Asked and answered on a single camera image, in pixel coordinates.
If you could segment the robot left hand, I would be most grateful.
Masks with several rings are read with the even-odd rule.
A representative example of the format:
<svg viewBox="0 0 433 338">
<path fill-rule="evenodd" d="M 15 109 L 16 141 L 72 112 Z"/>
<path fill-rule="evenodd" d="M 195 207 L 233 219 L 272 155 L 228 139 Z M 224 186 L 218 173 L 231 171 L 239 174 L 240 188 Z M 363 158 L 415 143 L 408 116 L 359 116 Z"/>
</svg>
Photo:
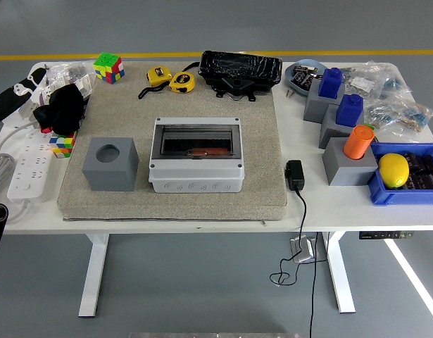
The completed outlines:
<svg viewBox="0 0 433 338">
<path fill-rule="evenodd" d="M 45 75 L 45 68 L 37 68 L 26 78 L 0 93 L 0 122 L 30 99 Z"/>
</svg>

